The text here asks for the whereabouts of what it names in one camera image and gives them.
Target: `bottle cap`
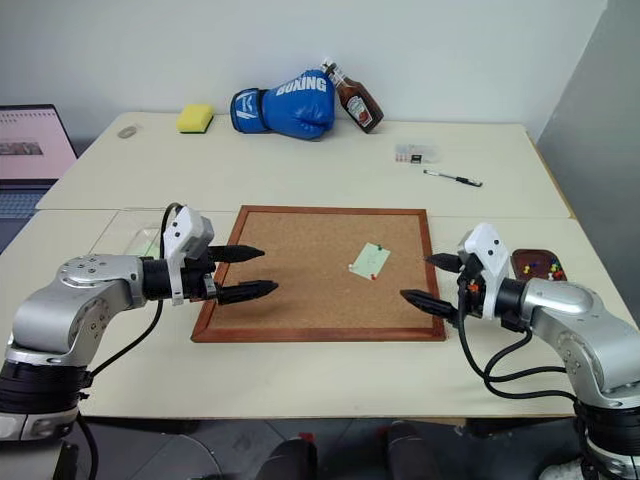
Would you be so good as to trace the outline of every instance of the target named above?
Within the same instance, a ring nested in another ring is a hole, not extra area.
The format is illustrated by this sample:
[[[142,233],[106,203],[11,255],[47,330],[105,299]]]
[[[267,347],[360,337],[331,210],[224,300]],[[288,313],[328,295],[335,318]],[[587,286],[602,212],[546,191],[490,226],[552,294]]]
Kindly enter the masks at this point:
[[[327,71],[333,67],[335,68],[336,66],[336,62],[334,62],[333,60],[331,60],[331,58],[329,57],[325,57],[325,59],[322,61],[322,64],[320,65],[322,67],[322,71],[324,73],[327,73]]]

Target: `laptop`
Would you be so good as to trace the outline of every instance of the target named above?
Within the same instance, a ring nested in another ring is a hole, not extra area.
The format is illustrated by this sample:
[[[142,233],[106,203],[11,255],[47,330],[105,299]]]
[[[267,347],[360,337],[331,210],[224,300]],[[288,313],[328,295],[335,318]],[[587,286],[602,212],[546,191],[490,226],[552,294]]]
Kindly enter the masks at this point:
[[[53,105],[0,106],[0,252],[76,158]]]

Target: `sauce bottle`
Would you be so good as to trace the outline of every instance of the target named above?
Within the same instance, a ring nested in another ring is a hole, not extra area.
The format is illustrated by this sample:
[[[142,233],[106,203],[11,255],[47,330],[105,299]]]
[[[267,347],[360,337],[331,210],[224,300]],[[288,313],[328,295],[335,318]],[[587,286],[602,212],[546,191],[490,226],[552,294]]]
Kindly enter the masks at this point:
[[[335,62],[328,58],[322,62],[322,69],[335,85],[342,108],[363,132],[369,133],[373,130],[384,117],[384,113],[364,85],[347,77]]]

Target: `black cable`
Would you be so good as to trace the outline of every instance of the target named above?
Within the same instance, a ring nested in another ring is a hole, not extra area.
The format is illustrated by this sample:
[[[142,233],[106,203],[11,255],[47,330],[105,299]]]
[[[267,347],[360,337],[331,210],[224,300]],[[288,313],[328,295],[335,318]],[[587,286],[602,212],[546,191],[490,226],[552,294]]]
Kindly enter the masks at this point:
[[[163,234],[164,234],[164,231],[167,229],[167,222],[169,221],[169,215],[171,215],[171,212],[174,209],[179,210],[180,208],[182,208],[182,205],[180,205],[179,203],[175,203],[174,202],[174,203],[171,203],[164,211],[164,215],[162,216],[162,224],[160,226],[160,258],[164,258],[164,237],[163,237]],[[142,342],[145,338],[147,338],[149,336],[149,334],[153,331],[154,328],[156,328],[156,325],[158,325],[158,322],[160,321],[160,316],[162,315],[162,303],[163,303],[162,300],[158,300],[158,306],[156,308],[156,313],[153,316],[153,320],[151,320],[151,323],[149,324],[147,329],[144,332],[142,332],[142,334],[140,334],[140,336],[138,338],[136,338],[133,342],[131,342],[129,345],[127,345],[122,350],[120,350],[118,353],[112,355],[107,360],[105,360],[100,365],[98,365],[93,370],[93,372],[91,372],[91,378],[95,378],[96,375],[98,375],[100,372],[102,372],[105,368],[107,368],[113,362],[118,360],[120,357],[122,357],[123,355],[125,355],[128,352],[130,352],[131,350],[133,350],[135,347],[137,347],[140,344],[140,342]]]
[[[222,473],[222,468],[220,467],[220,462],[218,462],[218,459],[216,458],[215,454],[213,453],[213,451],[209,450],[209,447],[207,447],[203,442],[201,442],[200,440],[198,440],[195,437],[192,437],[191,435],[187,435],[186,433],[180,433],[178,434],[179,437],[183,437],[186,438],[187,440],[195,443],[196,445],[198,445],[202,450],[204,450],[205,452],[207,452],[207,455],[209,455],[209,458],[211,459],[211,461],[213,462],[213,464],[216,466],[216,469],[218,470],[218,477],[220,477],[220,479],[224,479],[224,475]]]
[[[502,375],[498,377],[491,376],[491,370],[496,365],[496,363],[498,363],[502,358],[504,358],[509,353],[512,353],[517,349],[522,348],[523,346],[525,346],[527,343],[531,341],[533,334],[530,330],[525,332],[526,336],[524,339],[519,340],[513,345],[510,345],[504,348],[503,350],[498,352],[496,355],[494,355],[491,358],[491,360],[489,360],[489,363],[485,367],[485,370],[482,370],[476,363],[475,359],[473,358],[473,354],[471,353],[471,349],[469,348],[469,343],[467,342],[467,333],[464,325],[464,322],[467,317],[466,290],[467,290],[466,281],[461,280],[460,286],[458,289],[458,334],[460,337],[460,344],[462,345],[462,351],[464,352],[464,355],[467,358],[469,365],[471,365],[471,368],[473,369],[473,371],[480,378],[482,378],[485,384],[485,387],[487,387],[487,389],[494,395],[497,395],[502,398],[513,399],[513,400],[524,400],[524,399],[531,399],[531,398],[559,396],[559,397],[565,397],[575,401],[576,400],[575,395],[562,390],[540,390],[536,392],[527,392],[527,393],[509,393],[509,392],[503,392],[501,390],[498,390],[493,385],[491,385],[491,383],[508,382],[511,380],[516,380],[518,378],[523,378],[523,377],[526,377],[529,375],[535,375],[538,373],[547,373],[547,372],[566,373],[566,370],[562,367],[536,367],[536,368],[529,368],[527,370],[511,373],[508,375]]]
[[[629,458],[631,459],[631,465],[633,465],[633,475],[636,477],[636,480],[638,480],[638,470],[636,469],[636,461],[633,459],[633,455],[629,455]]]
[[[96,476],[98,475],[98,463],[100,462],[96,439],[93,438],[89,425],[87,425],[87,422],[80,411],[78,411],[78,414],[76,415],[76,422],[78,422],[78,426],[80,427],[80,430],[82,430],[84,438],[87,440],[87,445],[89,446],[89,452],[91,454],[91,470],[89,471],[88,480],[96,480]]]

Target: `cork board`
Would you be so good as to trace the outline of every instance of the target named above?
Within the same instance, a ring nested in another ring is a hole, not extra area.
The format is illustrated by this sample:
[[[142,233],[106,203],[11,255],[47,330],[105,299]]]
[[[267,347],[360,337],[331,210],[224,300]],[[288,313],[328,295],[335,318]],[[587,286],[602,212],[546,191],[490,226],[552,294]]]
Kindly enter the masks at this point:
[[[364,245],[391,251],[375,280],[348,269]],[[245,303],[204,304],[194,342],[437,341],[442,319],[407,303],[399,291],[438,297],[425,210],[243,206],[229,244],[266,252],[220,264],[215,281],[273,280],[279,288]]]

